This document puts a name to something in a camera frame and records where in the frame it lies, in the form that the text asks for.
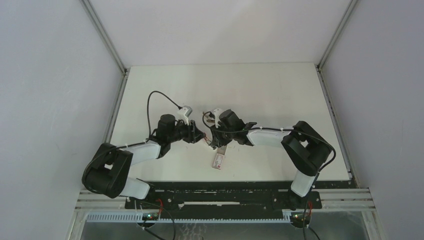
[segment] metal frame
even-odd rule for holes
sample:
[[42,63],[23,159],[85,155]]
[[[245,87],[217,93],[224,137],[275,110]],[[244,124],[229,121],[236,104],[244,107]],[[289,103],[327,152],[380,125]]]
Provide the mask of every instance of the metal frame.
[[[104,135],[103,140],[105,142],[109,142],[112,137],[113,129],[115,126],[115,122],[117,119],[118,111],[121,105],[121,101],[124,95],[125,86],[128,80],[129,71],[125,68],[121,58],[119,57],[118,52],[116,51],[109,35],[107,34],[102,22],[99,19],[92,3],[90,0],[80,0],[83,8],[87,12],[90,20],[92,21],[95,29],[97,30],[100,38],[114,59],[116,65],[122,72],[122,79],[119,85],[119,90],[116,95],[114,107],[109,119],[109,123],[107,126],[106,133]],[[331,121],[333,122],[337,139],[339,141],[341,154],[345,159],[346,167],[348,172],[351,173],[351,178],[355,181],[356,184],[350,183],[352,181],[348,181],[342,183],[341,185],[334,186],[338,189],[331,189],[333,184],[322,184],[326,189],[315,189],[320,193],[322,209],[315,209],[315,212],[362,212],[363,220],[365,223],[366,231],[368,233],[370,240],[385,240],[384,232],[379,220],[379,217],[376,212],[376,208],[374,202],[372,200],[372,196],[369,192],[369,189],[361,189],[355,188],[359,186],[358,179],[356,178],[355,166],[352,161],[349,159],[349,153],[347,151],[345,142],[343,140],[343,134],[339,128],[339,121],[337,118],[337,114],[332,106],[332,99],[327,90],[326,82],[324,77],[322,76],[322,68],[325,65],[334,45],[339,39],[343,29],[346,27],[346,24],[349,18],[352,15],[355,7],[357,6],[359,0],[351,0],[346,11],[337,26],[336,31],[334,32],[328,46],[326,47],[324,54],[322,55],[319,64],[316,66],[317,75],[321,84],[322,92],[325,97],[325,101],[328,106],[328,110],[330,112]],[[349,184],[349,187],[354,188],[344,188],[345,184]],[[280,189],[279,191],[287,191],[287,188]],[[110,199],[104,195],[94,194],[89,192],[88,190],[81,190],[79,194],[79,198],[77,200],[74,213],[72,215],[71,223],[67,232],[66,239],[67,240],[79,240],[81,239],[83,228],[86,222],[112,222],[112,223],[128,223],[128,222],[141,222],[142,214],[140,211],[136,211],[134,209],[125,209],[125,203],[127,202],[126,197],[117,197],[114,199]],[[143,209],[143,213],[157,213],[157,209]],[[283,211],[282,218],[278,219],[245,219],[245,220],[204,220],[204,219],[176,219],[175,221],[182,223],[287,223],[288,219],[286,216],[290,214],[290,211]],[[160,222],[170,222],[169,219],[161,219]]]

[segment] white wall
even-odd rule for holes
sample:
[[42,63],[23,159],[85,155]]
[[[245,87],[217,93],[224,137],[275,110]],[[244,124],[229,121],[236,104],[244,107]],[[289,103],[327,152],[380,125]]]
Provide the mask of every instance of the white wall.
[[350,0],[92,0],[127,67],[314,62]]
[[77,0],[2,0],[0,33],[0,239],[63,239],[121,73]]
[[326,67],[347,146],[390,240],[422,239],[424,1],[361,1]]

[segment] white tabletop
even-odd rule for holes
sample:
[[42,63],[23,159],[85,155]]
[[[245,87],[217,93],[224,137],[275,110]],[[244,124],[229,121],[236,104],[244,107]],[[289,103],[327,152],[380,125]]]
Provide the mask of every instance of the white tabletop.
[[[142,142],[148,136],[146,105],[151,91],[167,94],[180,106],[192,107],[190,118],[202,124],[202,112],[232,109],[244,122],[264,127],[290,127],[309,123],[334,146],[337,157],[319,180],[348,180],[323,91],[312,63],[252,63],[208,65],[133,66],[130,70],[113,129],[114,145]],[[160,94],[150,99],[150,123],[157,127],[163,114],[177,108]],[[172,143],[160,159],[134,165],[129,175],[145,181],[290,181],[296,173],[282,148],[245,146],[231,142],[222,169],[212,168],[216,150],[201,140]]]

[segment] gray floor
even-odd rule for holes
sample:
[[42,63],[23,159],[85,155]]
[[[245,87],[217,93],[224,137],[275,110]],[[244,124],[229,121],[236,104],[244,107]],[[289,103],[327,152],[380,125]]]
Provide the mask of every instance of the gray floor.
[[[178,223],[176,240],[303,240],[302,229],[287,223]],[[360,212],[313,213],[310,225],[322,240],[367,240]],[[160,237],[171,240],[171,223],[150,228]],[[307,230],[308,240],[317,238]],[[136,223],[88,222],[83,240],[156,240]]]

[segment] robotic arm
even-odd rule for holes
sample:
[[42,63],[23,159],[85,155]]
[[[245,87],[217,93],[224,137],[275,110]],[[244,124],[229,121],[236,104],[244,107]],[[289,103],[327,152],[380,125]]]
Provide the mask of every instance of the robotic arm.
[[[197,143],[206,135],[189,120],[192,109],[183,106],[177,112],[179,120],[171,114],[160,117],[157,128],[146,142],[116,147],[103,143],[84,171],[82,183],[94,193],[110,198],[117,196],[144,199],[150,186],[144,181],[128,177],[132,165],[163,157],[171,148],[171,143],[183,140]],[[299,121],[290,129],[255,127],[256,122],[244,123],[231,109],[215,109],[203,115],[214,125],[208,126],[212,133],[212,148],[220,148],[232,140],[241,145],[266,145],[283,148],[297,168],[291,185],[290,199],[298,203],[305,197],[322,165],[333,149],[309,124]]]

